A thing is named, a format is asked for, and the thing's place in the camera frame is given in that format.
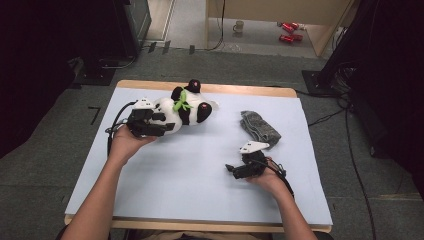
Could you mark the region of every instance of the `cable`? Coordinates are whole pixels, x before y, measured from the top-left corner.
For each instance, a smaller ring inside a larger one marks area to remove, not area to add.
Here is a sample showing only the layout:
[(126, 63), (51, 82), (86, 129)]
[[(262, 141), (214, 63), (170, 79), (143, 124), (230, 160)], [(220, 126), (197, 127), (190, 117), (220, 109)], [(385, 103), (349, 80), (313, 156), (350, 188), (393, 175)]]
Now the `cable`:
[(126, 67), (128, 67), (129, 65), (131, 65), (133, 62), (134, 62), (134, 60), (135, 60), (135, 57), (133, 57), (132, 59), (131, 59), (131, 62), (130, 63), (128, 63), (128, 64), (126, 64), (126, 65), (124, 65), (124, 66), (116, 66), (116, 67), (102, 67), (103, 69), (122, 69), (122, 68), (126, 68)]
[[(372, 17), (372, 21), (371, 21), (371, 27), (370, 27), (370, 34), (369, 34), (369, 39), (368, 39), (368, 46), (366, 48), (367, 49), (366, 52), (368, 52), (370, 47), (371, 47), (371, 39), (372, 39), (372, 33), (374, 31), (375, 16), (377, 14), (377, 9), (378, 9), (379, 4), (380, 4), (380, 0), (377, 1), (377, 4), (375, 5), (375, 8), (374, 8), (374, 13), (373, 13), (373, 17)], [(341, 67), (341, 66), (346, 65), (346, 64), (356, 63), (356, 62), (359, 62), (363, 59), (364, 59), (364, 57), (359, 58), (359, 59), (355, 59), (355, 60), (351, 60), (351, 61), (342, 62), (342, 63), (337, 64), (335, 67)]]
[[(343, 105), (340, 103), (340, 100), (344, 100), (344, 101), (346, 102), (346, 106), (343, 106)], [(347, 99), (345, 99), (345, 98), (338, 98), (338, 99), (337, 99), (337, 105), (339, 105), (339, 107), (340, 107), (340, 108), (342, 108), (342, 109), (348, 109), (348, 108), (349, 108), (349, 106), (350, 106), (350, 102), (349, 102), (349, 100), (347, 100)]]
[[(347, 29), (348, 29), (347, 27), (344, 27), (342, 29), (342, 31), (340, 32), (339, 36), (337, 37), (336, 48), (339, 45), (340, 40), (343, 38), (344, 34), (346, 33)], [(333, 35), (333, 40), (331, 42), (331, 49), (333, 50), (333, 52), (334, 52), (334, 49), (335, 49), (335, 47), (334, 47), (334, 40), (335, 40), (335, 35)]]
[(333, 116), (335, 116), (335, 115), (337, 115), (337, 114), (339, 114), (339, 113), (341, 113), (343, 111), (345, 111), (345, 109), (341, 109), (341, 110), (339, 110), (339, 111), (337, 111), (337, 112), (335, 112), (333, 114), (330, 114), (330, 115), (324, 116), (322, 118), (319, 118), (315, 122), (308, 124), (308, 127), (311, 127), (311, 126), (316, 125), (318, 123), (322, 123), (322, 122), (328, 121), (330, 118), (332, 118)]
[(335, 73), (335, 82), (336, 84), (334, 84), (335, 88), (340, 88), (340, 91), (343, 92), (349, 92), (350, 91), (350, 86), (347, 84), (347, 82), (349, 81), (349, 78), (352, 76), (353, 72), (355, 71), (355, 69), (353, 68), (339, 68), (337, 70), (337, 72)]
[(119, 110), (118, 115), (116, 115), (115, 120), (113, 121), (112, 127), (110, 128), (109, 137), (107, 138), (107, 155), (108, 155), (108, 156), (109, 156), (109, 153), (110, 153), (110, 147), (112, 146), (112, 139), (113, 139), (113, 137), (112, 137), (112, 136), (113, 136), (114, 128), (115, 128), (117, 125), (120, 125), (120, 124), (116, 124), (116, 123), (118, 122), (119, 117), (121, 116), (122, 112), (123, 112), (123, 111), (124, 111), (124, 110), (125, 110), (128, 106), (134, 105), (136, 102), (137, 102), (137, 101), (135, 101), (135, 102), (129, 102), (129, 103), (125, 104), (125, 106), (123, 106), (123, 107), (121, 108), (121, 110)]
[(364, 195), (365, 203), (367, 205), (368, 215), (370, 217), (370, 222), (371, 222), (372, 239), (373, 240), (376, 240), (377, 239), (377, 236), (376, 236), (376, 232), (375, 232), (374, 218), (372, 216), (370, 202), (368, 200), (368, 195), (367, 195), (367, 193), (365, 191), (365, 187), (364, 187), (364, 184), (362, 183), (361, 177), (359, 176), (358, 168), (356, 166), (355, 159), (353, 157), (352, 141), (350, 139), (350, 131), (349, 131), (349, 123), (348, 123), (349, 121), (348, 121), (348, 117), (347, 117), (347, 114), (348, 114), (348, 111), (349, 110), (346, 109), (345, 111), (346, 111), (346, 113), (345, 113), (345, 123), (346, 123), (346, 132), (347, 132), (347, 141), (349, 143), (350, 158), (352, 160), (352, 165), (353, 165), (353, 168), (355, 169), (356, 177), (357, 177), (357, 179), (359, 181), (359, 185), (361, 186), (362, 194)]
[(302, 94), (302, 95), (306, 95), (306, 96), (310, 96), (310, 97), (317, 97), (317, 98), (341, 98), (341, 96), (347, 94), (347, 92), (342, 92), (340, 94), (337, 95), (323, 95), (323, 94), (313, 94), (313, 93), (306, 93), (306, 92), (302, 92), (300, 90), (296, 90), (296, 93)]
[[(196, 49), (196, 51), (213, 51), (213, 50), (216, 50), (217, 48), (219, 48), (219, 46), (221, 46), (222, 43), (224, 43), (224, 15), (225, 15), (225, 0), (224, 0), (224, 3), (222, 4), (221, 26), (219, 25), (219, 22), (218, 22), (218, 28), (221, 30), (221, 37), (220, 37), (218, 43), (213, 48)], [(146, 48), (149, 48), (149, 47), (147, 47), (147, 46), (142, 47), (141, 50), (144, 50)], [(186, 48), (172, 48), (172, 49), (187, 50)]]
[(401, 178), (400, 178), (400, 182), (399, 182), (398, 187), (396, 188), (395, 194), (398, 194), (399, 193), (400, 187), (402, 187), (403, 179), (404, 179), (404, 174), (402, 172), (402, 175), (401, 175)]
[(206, 51), (213, 51), (215, 49), (217, 49), (219, 46), (221, 46), (222, 42), (224, 41), (224, 13), (225, 13), (225, 0), (224, 3), (222, 4), (222, 14), (221, 14), (221, 38), (219, 39), (218, 43), (216, 44), (215, 47), (211, 48), (211, 49), (204, 49)]

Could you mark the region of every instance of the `black cable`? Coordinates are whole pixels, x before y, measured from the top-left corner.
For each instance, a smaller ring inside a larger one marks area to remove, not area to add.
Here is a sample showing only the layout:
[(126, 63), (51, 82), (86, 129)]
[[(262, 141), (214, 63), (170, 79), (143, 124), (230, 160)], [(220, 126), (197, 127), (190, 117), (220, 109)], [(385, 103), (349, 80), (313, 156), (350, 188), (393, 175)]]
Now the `black cable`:
[(343, 96), (344, 94), (346, 94), (346, 92), (337, 94), (337, 95), (324, 95), (324, 94), (313, 94), (313, 93), (306, 93), (306, 92), (302, 92), (300, 90), (295, 90), (296, 93), (302, 94), (302, 95), (306, 95), (306, 96), (310, 96), (310, 97), (317, 97), (317, 98), (340, 98), (341, 96)]
[(114, 131), (114, 128), (117, 126), (117, 122), (118, 122), (118, 119), (119, 119), (119, 117), (121, 116), (121, 114), (122, 114), (122, 112), (128, 107), (128, 106), (131, 106), (131, 105), (134, 105), (135, 103), (136, 103), (137, 101), (135, 101), (135, 102), (129, 102), (129, 103), (127, 103), (127, 104), (125, 104), (125, 106), (123, 106), (122, 108), (121, 108), (121, 110), (119, 111), (119, 113), (118, 113), (118, 115), (116, 115), (116, 117), (115, 117), (115, 120), (113, 121), (113, 124), (112, 124), (112, 127), (110, 128), (110, 132), (109, 132), (109, 137), (107, 138), (107, 155), (109, 156), (109, 153), (110, 153), (110, 147), (112, 146), (112, 139), (113, 139), (113, 131)]
[(372, 239), (376, 240), (377, 236), (376, 236), (376, 232), (375, 232), (374, 218), (372, 216), (370, 202), (368, 200), (368, 195), (365, 191), (365, 187), (364, 187), (364, 184), (362, 183), (361, 177), (359, 176), (358, 168), (356, 166), (355, 159), (353, 157), (352, 141), (350, 139), (349, 123), (348, 123), (348, 116), (347, 116), (349, 110), (346, 109), (345, 111), (346, 111), (346, 113), (345, 113), (346, 132), (347, 132), (347, 141), (348, 141), (348, 144), (349, 144), (350, 158), (352, 160), (352, 165), (353, 165), (353, 168), (355, 169), (356, 177), (358, 179), (359, 185), (361, 186), (362, 194), (364, 195), (365, 203), (367, 205), (368, 215), (370, 217), (370, 222), (371, 222)]
[(339, 113), (341, 113), (343, 111), (345, 111), (345, 109), (341, 109), (341, 110), (339, 110), (339, 111), (337, 111), (335, 113), (332, 113), (330, 115), (327, 115), (327, 116), (324, 116), (322, 118), (319, 118), (315, 122), (308, 124), (308, 127), (311, 127), (311, 126), (316, 125), (318, 123), (322, 123), (322, 122), (328, 121), (330, 118), (332, 118), (333, 116), (335, 116), (335, 115), (337, 115), (337, 114), (339, 114)]
[(333, 52), (334, 52), (334, 35), (333, 35), (333, 40), (331, 40), (331, 49), (333, 50)]
[(135, 57), (133, 57), (131, 59), (131, 61), (129, 63), (127, 63), (126, 65), (122, 65), (122, 66), (115, 66), (115, 67), (102, 67), (103, 69), (122, 69), (122, 68), (126, 68), (128, 66), (130, 66), (135, 60)]
[(400, 178), (400, 182), (398, 184), (398, 187), (396, 188), (395, 194), (398, 194), (399, 193), (400, 187), (402, 186), (402, 183), (403, 183), (403, 179), (404, 179), (404, 174), (402, 173), (401, 178)]
[[(346, 106), (343, 106), (343, 105), (340, 103), (340, 100), (344, 100), (344, 101), (346, 102)], [(345, 99), (345, 98), (338, 98), (338, 99), (337, 99), (337, 105), (339, 105), (339, 107), (340, 107), (340, 108), (342, 108), (342, 109), (347, 109), (347, 108), (350, 106), (350, 102), (349, 102), (349, 100), (347, 100), (347, 99)]]
[(215, 47), (211, 48), (211, 49), (204, 49), (206, 51), (213, 51), (215, 49), (217, 49), (219, 46), (221, 46), (222, 42), (224, 41), (224, 13), (225, 13), (225, 0), (224, 3), (222, 4), (222, 14), (221, 14), (221, 38), (219, 39), (218, 43), (216, 44)]
[[(349, 76), (346, 73), (347, 69), (350, 69), (350, 71), (351, 71)], [(348, 85), (348, 82), (349, 82), (350, 77), (352, 76), (353, 71), (354, 70), (352, 70), (351, 68), (341, 68), (340, 67), (335, 74), (335, 80), (336, 80), (336, 83), (337, 83), (337, 84), (335, 84), (336, 85), (335, 87), (341, 88), (340, 91), (349, 92), (351, 88)]]
[(336, 40), (336, 48), (337, 48), (337, 46), (339, 45), (340, 40), (341, 40), (341, 39), (343, 38), (343, 36), (345, 35), (346, 31), (347, 31), (347, 27), (344, 27), (344, 28), (342, 29), (342, 31), (340, 32), (339, 36), (337, 37), (337, 40)]
[[(370, 34), (369, 34), (369, 39), (368, 39), (368, 46), (367, 46), (366, 52), (368, 52), (370, 47), (371, 47), (372, 33), (374, 31), (375, 16), (377, 14), (377, 9), (378, 9), (379, 4), (380, 4), (380, 0), (377, 1), (377, 4), (375, 5), (375, 8), (374, 8), (374, 13), (373, 13), (373, 17), (372, 17), (372, 21), (371, 21), (371, 27), (370, 27)], [(355, 60), (351, 60), (351, 61), (347, 61), (347, 62), (342, 62), (342, 63), (337, 64), (337, 66), (335, 66), (335, 67), (341, 67), (341, 66), (346, 65), (346, 64), (356, 63), (356, 62), (359, 62), (363, 59), (365, 59), (365, 57), (361, 57), (359, 59), (355, 59)]]
[(252, 162), (256, 162), (256, 163), (259, 163), (259, 164), (261, 164), (261, 165), (263, 165), (263, 166), (265, 166), (265, 167), (268, 167), (269, 169), (271, 169), (272, 171), (274, 171), (279, 177), (280, 176), (283, 176), (284, 177), (284, 173), (283, 173), (283, 169), (281, 169), (281, 167), (276, 163), (276, 162), (274, 162), (274, 160), (272, 160), (272, 159), (270, 159), (270, 158), (267, 158), (267, 160), (268, 161), (271, 161), (275, 166), (277, 166), (278, 167), (278, 171), (277, 170), (275, 170), (274, 168), (271, 168), (271, 167), (269, 167), (269, 165), (267, 165), (267, 164), (265, 164), (265, 163), (263, 163), (263, 162), (260, 162), (260, 161), (258, 161), (258, 160), (254, 160), (254, 159), (250, 159)]

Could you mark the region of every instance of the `white board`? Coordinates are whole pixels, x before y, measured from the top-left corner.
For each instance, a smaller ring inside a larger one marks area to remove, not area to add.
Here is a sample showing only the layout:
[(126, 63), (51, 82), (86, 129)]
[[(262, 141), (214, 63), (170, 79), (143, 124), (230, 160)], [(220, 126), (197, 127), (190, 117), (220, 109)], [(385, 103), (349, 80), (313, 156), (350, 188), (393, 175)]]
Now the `white board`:
[[(170, 91), (116, 88), (81, 171), (66, 214), (75, 214), (105, 161), (107, 134), (119, 110), (142, 97), (156, 100)], [(287, 170), (296, 203), (309, 224), (332, 225), (305, 115), (298, 98), (204, 93), (220, 109), (196, 126), (183, 126), (140, 149), (124, 167), (114, 216), (145, 219), (281, 223), (270, 194), (234, 179), (225, 164), (240, 166), (239, 153), (253, 140), (240, 126), (240, 112), (259, 113), (282, 138), (263, 150)], [(131, 108), (123, 112), (128, 117)]]

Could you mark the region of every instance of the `stuffed toy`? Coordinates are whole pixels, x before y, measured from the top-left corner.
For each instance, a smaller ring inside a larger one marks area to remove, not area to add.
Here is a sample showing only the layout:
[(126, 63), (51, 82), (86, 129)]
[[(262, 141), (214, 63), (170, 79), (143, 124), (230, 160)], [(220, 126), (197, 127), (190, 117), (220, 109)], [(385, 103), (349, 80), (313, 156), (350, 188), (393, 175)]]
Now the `stuffed toy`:
[(204, 122), (218, 104), (207, 100), (200, 92), (199, 80), (192, 79), (185, 87), (177, 87), (171, 98), (159, 98), (154, 101), (155, 113), (163, 113), (165, 119), (150, 121), (153, 124), (175, 123), (174, 129), (165, 135), (177, 132), (182, 125), (197, 125)]

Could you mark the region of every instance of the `black metal stand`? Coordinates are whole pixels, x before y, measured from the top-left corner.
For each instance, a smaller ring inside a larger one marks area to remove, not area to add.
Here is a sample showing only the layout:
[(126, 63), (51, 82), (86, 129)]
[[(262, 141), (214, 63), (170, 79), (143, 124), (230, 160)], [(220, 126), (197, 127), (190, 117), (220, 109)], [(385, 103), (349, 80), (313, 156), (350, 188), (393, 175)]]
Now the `black metal stand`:
[(87, 71), (83, 67), (74, 80), (74, 84), (80, 85), (96, 85), (96, 86), (109, 86), (112, 82), (115, 69), (96, 69), (96, 71)]
[(320, 71), (306, 71), (302, 70), (303, 80), (305, 81), (308, 92), (313, 95), (329, 95), (337, 96), (340, 95), (334, 90), (331, 85), (319, 84), (318, 76)]
[(353, 105), (354, 113), (361, 120), (365, 133), (368, 135), (370, 155), (380, 159), (390, 158), (383, 147), (381, 147), (381, 143), (387, 138), (389, 131), (384, 127), (378, 115), (358, 92), (351, 90), (349, 92), (349, 99)]

